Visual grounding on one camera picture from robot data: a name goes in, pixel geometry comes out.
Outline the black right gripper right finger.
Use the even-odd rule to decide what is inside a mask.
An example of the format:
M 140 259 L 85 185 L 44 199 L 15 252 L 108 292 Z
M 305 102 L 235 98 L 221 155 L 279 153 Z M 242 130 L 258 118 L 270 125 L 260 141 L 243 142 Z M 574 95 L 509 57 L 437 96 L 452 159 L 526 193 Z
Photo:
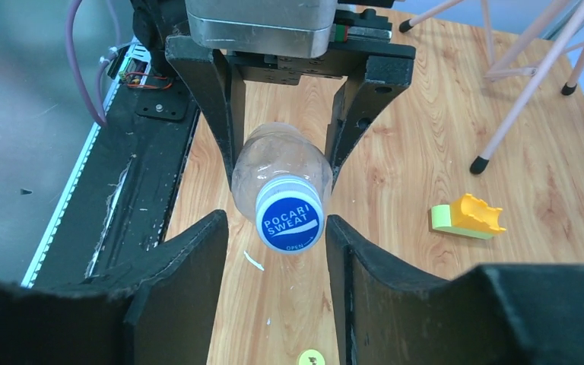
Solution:
M 584 265 L 482 264 L 447 281 L 336 214 L 325 246 L 342 364 L 584 364 Z

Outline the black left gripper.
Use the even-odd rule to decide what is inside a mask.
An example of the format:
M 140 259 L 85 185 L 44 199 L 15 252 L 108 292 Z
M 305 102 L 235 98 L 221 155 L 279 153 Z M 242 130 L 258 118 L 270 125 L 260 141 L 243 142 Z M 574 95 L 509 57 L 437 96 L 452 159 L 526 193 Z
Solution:
M 184 81 L 219 147 L 228 184 L 243 147 L 243 80 L 296 85 L 303 76 L 347 78 L 334 96 L 325 156 L 333 184 L 376 117 L 411 85 L 416 49 L 391 44 L 392 24 L 372 8 L 337 7 L 326 52 L 311 59 L 209 49 L 168 36 L 165 57 Z

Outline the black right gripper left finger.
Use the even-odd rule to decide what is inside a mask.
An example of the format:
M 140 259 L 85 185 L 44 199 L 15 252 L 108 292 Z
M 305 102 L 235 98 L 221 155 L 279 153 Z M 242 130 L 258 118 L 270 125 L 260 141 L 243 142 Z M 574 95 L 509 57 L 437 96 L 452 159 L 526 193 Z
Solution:
M 0 364 L 204 364 L 228 244 L 215 210 L 78 284 L 0 281 Z

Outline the yellow bottle cap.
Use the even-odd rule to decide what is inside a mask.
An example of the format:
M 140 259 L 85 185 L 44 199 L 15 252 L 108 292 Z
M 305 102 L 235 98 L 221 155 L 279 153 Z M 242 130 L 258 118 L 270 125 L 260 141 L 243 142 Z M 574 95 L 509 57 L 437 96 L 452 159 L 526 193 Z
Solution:
M 326 362 L 318 350 L 306 349 L 299 354 L 296 365 L 326 365 Z

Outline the blue Pocari Sweat cap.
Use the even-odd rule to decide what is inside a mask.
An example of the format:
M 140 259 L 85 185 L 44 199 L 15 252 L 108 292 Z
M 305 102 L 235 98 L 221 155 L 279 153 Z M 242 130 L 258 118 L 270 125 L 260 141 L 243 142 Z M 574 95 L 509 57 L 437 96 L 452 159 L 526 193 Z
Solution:
M 319 193 L 301 177 L 275 177 L 256 197 L 255 226 L 262 242 L 274 251 L 297 254 L 308 250 L 325 226 Z

